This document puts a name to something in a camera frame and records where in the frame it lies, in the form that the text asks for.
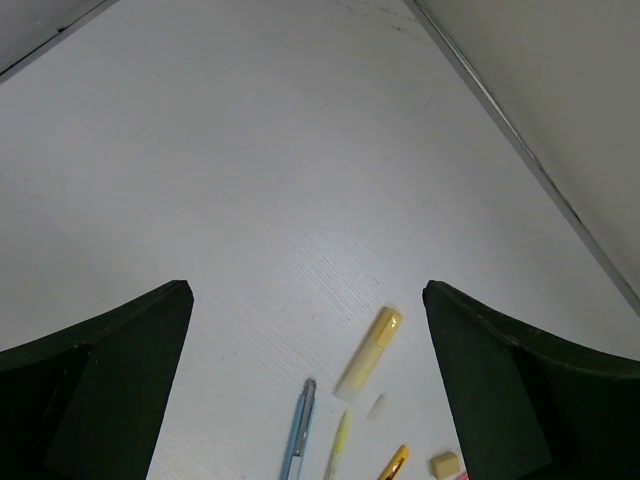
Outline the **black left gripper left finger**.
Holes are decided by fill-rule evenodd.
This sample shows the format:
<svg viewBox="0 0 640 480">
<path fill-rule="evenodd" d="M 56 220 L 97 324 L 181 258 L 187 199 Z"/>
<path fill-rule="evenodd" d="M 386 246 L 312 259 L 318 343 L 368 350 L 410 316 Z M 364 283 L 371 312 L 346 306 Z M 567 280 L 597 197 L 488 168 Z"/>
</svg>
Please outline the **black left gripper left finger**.
<svg viewBox="0 0 640 480">
<path fill-rule="evenodd" d="M 2 478 L 146 478 L 192 309 L 173 280 L 2 351 Z"/>
</svg>

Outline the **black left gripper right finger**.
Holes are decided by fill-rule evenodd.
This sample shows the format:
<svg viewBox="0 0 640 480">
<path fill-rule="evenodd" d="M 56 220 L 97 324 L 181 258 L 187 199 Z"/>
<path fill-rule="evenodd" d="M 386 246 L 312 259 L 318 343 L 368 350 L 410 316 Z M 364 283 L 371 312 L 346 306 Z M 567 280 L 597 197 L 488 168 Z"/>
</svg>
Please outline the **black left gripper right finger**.
<svg viewBox="0 0 640 480">
<path fill-rule="evenodd" d="M 639 363 L 431 280 L 423 303 L 473 479 L 636 479 Z"/>
</svg>

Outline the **tan eraser block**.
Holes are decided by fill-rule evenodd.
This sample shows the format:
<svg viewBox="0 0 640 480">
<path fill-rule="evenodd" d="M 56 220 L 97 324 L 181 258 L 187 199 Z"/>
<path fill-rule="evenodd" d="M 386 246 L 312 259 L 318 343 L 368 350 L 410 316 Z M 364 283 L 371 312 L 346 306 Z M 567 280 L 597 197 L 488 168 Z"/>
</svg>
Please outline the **tan eraser block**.
<svg viewBox="0 0 640 480">
<path fill-rule="evenodd" d="M 454 451 L 432 457 L 429 460 L 429 466 L 432 476 L 437 480 L 447 479 L 461 472 L 460 457 Z"/>
</svg>

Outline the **thin yellow highlighter pen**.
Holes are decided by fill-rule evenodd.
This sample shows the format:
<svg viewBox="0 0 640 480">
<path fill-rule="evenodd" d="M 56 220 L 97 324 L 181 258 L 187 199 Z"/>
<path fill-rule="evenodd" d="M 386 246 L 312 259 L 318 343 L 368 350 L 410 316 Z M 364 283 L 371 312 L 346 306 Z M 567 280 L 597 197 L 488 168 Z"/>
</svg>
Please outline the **thin yellow highlighter pen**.
<svg viewBox="0 0 640 480">
<path fill-rule="evenodd" d="M 339 422 L 336 436 L 334 438 L 332 450 L 329 455 L 327 467 L 324 473 L 324 480 L 334 480 L 337 474 L 340 460 L 344 453 L 347 436 L 349 433 L 351 414 L 345 410 Z"/>
</svg>

